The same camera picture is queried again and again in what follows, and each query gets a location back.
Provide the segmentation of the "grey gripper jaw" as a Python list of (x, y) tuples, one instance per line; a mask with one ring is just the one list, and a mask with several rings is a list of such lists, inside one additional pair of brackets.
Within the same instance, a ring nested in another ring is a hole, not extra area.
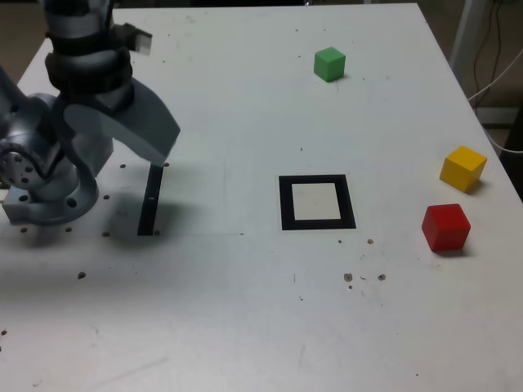
[(162, 165), (181, 129), (151, 89), (136, 79), (131, 80), (130, 87), (132, 98), (125, 108), (117, 110), (109, 104), (109, 98), (98, 96), (92, 105), (68, 105), (65, 121), (78, 133), (118, 140), (141, 158)]
[(60, 145), (76, 167), (85, 186), (96, 186), (96, 177), (113, 153), (113, 139), (96, 122), (60, 123)]

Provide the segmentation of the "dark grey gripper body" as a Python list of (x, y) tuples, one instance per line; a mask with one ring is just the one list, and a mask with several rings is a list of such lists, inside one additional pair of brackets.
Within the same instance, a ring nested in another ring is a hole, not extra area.
[(60, 94), (63, 116), (115, 116), (134, 101), (134, 79), (115, 85), (101, 82), (75, 83)]

